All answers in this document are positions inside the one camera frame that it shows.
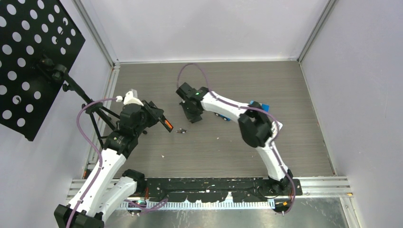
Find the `orange battery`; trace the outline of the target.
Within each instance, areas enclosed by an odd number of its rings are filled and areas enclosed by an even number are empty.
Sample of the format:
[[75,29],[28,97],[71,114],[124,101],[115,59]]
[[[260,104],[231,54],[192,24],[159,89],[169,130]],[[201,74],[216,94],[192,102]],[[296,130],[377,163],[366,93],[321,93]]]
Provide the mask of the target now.
[[165,123],[167,130],[169,132],[171,132],[173,130],[173,126],[171,125],[171,123],[168,120],[165,120],[164,123]]

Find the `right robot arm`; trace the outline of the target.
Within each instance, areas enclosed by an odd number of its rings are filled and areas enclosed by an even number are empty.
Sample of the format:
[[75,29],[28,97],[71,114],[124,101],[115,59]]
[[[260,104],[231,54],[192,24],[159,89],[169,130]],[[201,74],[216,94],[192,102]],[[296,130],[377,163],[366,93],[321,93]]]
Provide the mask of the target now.
[[176,90],[180,105],[189,122],[202,120],[203,112],[212,112],[238,124],[243,141],[255,148],[262,158],[271,181],[271,188],[278,195],[285,194],[291,185],[292,174],[283,162],[274,139],[282,124],[270,120],[269,114],[258,102],[241,103],[218,95],[206,87],[195,89],[183,83]]

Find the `black remote control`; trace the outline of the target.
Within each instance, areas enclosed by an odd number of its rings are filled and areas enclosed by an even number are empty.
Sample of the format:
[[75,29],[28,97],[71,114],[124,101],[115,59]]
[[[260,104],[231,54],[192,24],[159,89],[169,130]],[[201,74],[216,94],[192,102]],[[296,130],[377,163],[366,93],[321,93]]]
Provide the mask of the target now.
[[164,126],[164,128],[168,131],[168,132],[172,132],[173,130],[173,126],[172,124],[166,119],[166,117],[164,115],[162,115],[159,118],[160,123]]

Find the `white air conditioner remote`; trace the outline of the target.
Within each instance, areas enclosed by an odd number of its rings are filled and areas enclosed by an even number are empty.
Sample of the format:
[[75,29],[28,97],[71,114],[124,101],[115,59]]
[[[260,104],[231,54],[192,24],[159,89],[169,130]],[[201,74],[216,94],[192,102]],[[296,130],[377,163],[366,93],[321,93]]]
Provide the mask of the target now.
[[283,124],[279,121],[273,121],[272,122],[272,136],[275,137],[278,132],[281,130],[281,128],[283,127]]

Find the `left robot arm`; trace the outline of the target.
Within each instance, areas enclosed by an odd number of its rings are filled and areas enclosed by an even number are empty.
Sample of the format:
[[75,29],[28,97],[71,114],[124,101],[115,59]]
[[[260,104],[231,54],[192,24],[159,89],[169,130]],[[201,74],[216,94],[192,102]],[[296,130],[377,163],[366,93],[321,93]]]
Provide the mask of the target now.
[[145,193],[145,175],[131,169],[126,170],[111,189],[108,186],[138,145],[139,136],[158,122],[169,132],[173,130],[163,109],[153,102],[124,103],[117,129],[107,136],[103,149],[97,151],[97,168],[67,205],[56,207],[54,216],[58,227],[103,228],[124,200],[131,195],[139,197]]

